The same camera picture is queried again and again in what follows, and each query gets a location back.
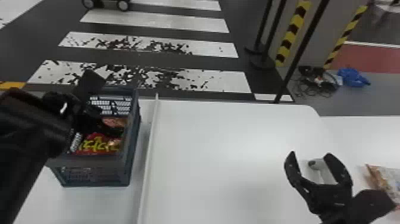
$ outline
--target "crosswalk stripe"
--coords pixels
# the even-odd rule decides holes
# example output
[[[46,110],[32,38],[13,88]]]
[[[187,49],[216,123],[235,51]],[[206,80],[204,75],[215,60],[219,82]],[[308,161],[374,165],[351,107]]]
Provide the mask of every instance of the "crosswalk stripe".
[[[83,23],[105,23],[121,26],[229,33],[227,24],[222,18],[167,15],[160,13],[121,12],[117,10],[95,9],[88,11],[80,21]]]
[[[194,10],[221,11],[218,1],[209,0],[131,0],[130,3],[166,7],[190,8]]]
[[[273,101],[276,94],[254,94],[254,97],[258,101]],[[282,95],[281,102],[294,102],[290,95]]]
[[[238,58],[233,43],[70,32],[59,46]]]
[[[46,60],[27,83],[76,85],[83,71],[92,69],[109,85],[139,85],[139,89],[169,89],[250,94],[242,71],[163,69]]]

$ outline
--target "yellow and black striped pole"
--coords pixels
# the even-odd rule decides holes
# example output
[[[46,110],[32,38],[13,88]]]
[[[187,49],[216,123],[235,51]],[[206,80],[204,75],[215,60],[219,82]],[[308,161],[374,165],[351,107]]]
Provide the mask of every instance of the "yellow and black striped pole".
[[[338,55],[343,44],[345,44],[347,38],[349,38],[349,36],[350,36],[350,33],[353,31],[353,29],[355,28],[355,26],[357,25],[358,21],[360,20],[361,16],[364,14],[364,12],[367,10],[367,8],[368,8],[368,6],[363,5],[357,9],[353,19],[346,26],[345,32],[340,37],[340,39],[336,42],[335,48],[329,54],[328,59],[325,61],[324,69],[329,69],[329,67],[332,65],[333,60]]]
[[[21,89],[22,87],[24,87],[24,85],[25,85],[24,82],[2,82],[2,81],[0,81],[0,90],[7,90],[12,87]]]
[[[285,60],[290,55],[290,48],[295,43],[297,34],[304,25],[304,18],[310,7],[311,1],[301,1],[297,5],[295,14],[290,21],[289,28],[287,29],[280,48],[278,49],[278,54],[275,59],[276,66],[283,66],[285,64]]]

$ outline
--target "small robot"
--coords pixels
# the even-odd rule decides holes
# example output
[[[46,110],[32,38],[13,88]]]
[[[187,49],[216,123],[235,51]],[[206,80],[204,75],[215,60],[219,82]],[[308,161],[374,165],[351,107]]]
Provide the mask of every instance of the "small robot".
[[[129,9],[129,0],[112,0],[117,3],[117,8],[121,11],[128,11]],[[91,10],[96,7],[102,6],[102,0],[82,0],[82,5]]]

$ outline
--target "black pole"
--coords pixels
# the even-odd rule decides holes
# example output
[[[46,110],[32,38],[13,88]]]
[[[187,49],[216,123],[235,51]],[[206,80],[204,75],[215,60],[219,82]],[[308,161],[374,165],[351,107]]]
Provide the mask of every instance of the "black pole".
[[[265,62],[266,59],[269,57],[268,52],[271,48],[271,43],[272,40],[274,39],[275,33],[276,33],[276,29],[278,28],[278,24],[280,21],[280,18],[282,16],[283,10],[285,8],[286,5],[286,0],[280,0],[279,6],[278,6],[278,10],[276,11],[276,15],[273,21],[273,24],[271,26],[271,31],[270,34],[268,36],[268,39],[265,43],[265,48],[264,48],[264,53],[262,54],[261,57],[261,62]]]
[[[303,56],[303,53],[304,53],[308,43],[310,42],[310,39],[313,36],[313,33],[314,33],[315,29],[317,28],[318,23],[320,22],[320,20],[322,18],[322,15],[325,12],[325,9],[328,6],[329,1],[330,0],[322,0],[320,5],[318,6],[317,12],[315,13],[315,16],[312,19],[312,22],[303,38],[303,41],[301,42],[300,47],[297,50],[295,58],[293,59],[293,62],[290,65],[289,70],[286,73],[283,84],[280,87],[278,93],[276,94],[275,100],[273,102],[274,104],[278,104],[280,102],[280,99],[286,89],[286,86],[288,85],[290,79],[292,78],[292,76],[297,68],[297,65],[300,62],[301,57]]]
[[[280,0],[278,9],[275,14],[274,21],[272,22],[270,34],[268,35],[268,39],[265,43],[264,52],[262,53],[261,59],[251,58],[250,62],[256,69],[265,69],[270,70],[275,68],[275,62],[269,58],[269,50],[271,48],[272,40],[274,39],[276,29],[278,28],[280,18],[282,16],[283,10],[285,9],[287,0]]]
[[[255,39],[254,45],[252,47],[245,47],[245,49],[252,54],[260,54],[261,52],[258,50],[260,46],[261,38],[264,34],[265,24],[267,24],[267,19],[270,14],[272,8],[272,0],[268,0],[267,7],[265,8],[264,15],[262,16],[260,28],[258,28],[257,37]]]

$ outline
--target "white table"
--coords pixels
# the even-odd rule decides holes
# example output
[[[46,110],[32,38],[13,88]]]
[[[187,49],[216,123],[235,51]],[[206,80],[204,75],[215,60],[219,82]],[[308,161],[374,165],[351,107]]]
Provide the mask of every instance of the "white table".
[[[146,135],[152,102],[140,104]],[[396,157],[371,150],[382,148],[374,145],[376,135],[384,143],[390,132],[385,146],[395,153],[391,141],[400,141],[398,117],[388,118],[391,128],[385,129],[379,118],[357,126],[362,122],[321,119],[298,105],[161,101],[158,109],[138,221],[142,156],[136,157],[128,188],[62,188],[43,170],[15,223],[319,223],[286,180],[283,161],[289,151],[296,151],[309,178],[315,173],[303,166],[306,160],[333,153],[348,167],[355,192],[365,187],[359,168],[364,163],[398,167]],[[358,134],[345,135],[355,130]],[[357,145],[361,132],[367,136]],[[366,148],[369,153],[361,156]],[[398,222],[396,215],[376,223]]]

